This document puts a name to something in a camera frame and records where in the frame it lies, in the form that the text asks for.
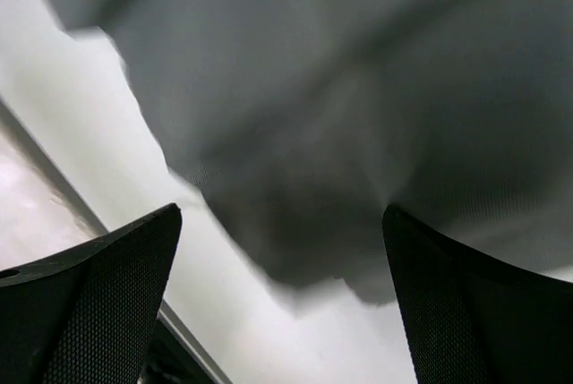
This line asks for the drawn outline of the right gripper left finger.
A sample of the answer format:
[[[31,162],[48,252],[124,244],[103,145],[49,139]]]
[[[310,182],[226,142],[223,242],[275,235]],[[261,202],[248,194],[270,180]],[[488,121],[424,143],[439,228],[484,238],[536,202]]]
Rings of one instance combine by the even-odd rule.
[[[169,204],[1,273],[3,383],[134,383],[182,229]]]

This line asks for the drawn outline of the grey pleated skirt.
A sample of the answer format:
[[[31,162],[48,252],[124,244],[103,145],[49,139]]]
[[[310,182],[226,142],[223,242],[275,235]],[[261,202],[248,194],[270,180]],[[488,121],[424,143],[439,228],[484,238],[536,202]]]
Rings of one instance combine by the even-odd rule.
[[[394,298],[385,208],[572,262],[572,0],[49,0],[115,41],[167,165],[266,276]]]

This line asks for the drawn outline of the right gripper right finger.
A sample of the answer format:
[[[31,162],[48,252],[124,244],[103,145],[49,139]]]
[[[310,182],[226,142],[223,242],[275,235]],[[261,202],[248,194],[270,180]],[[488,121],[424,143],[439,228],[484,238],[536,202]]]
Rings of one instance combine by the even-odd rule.
[[[420,383],[570,383],[572,285],[510,265],[395,206],[384,243]]]

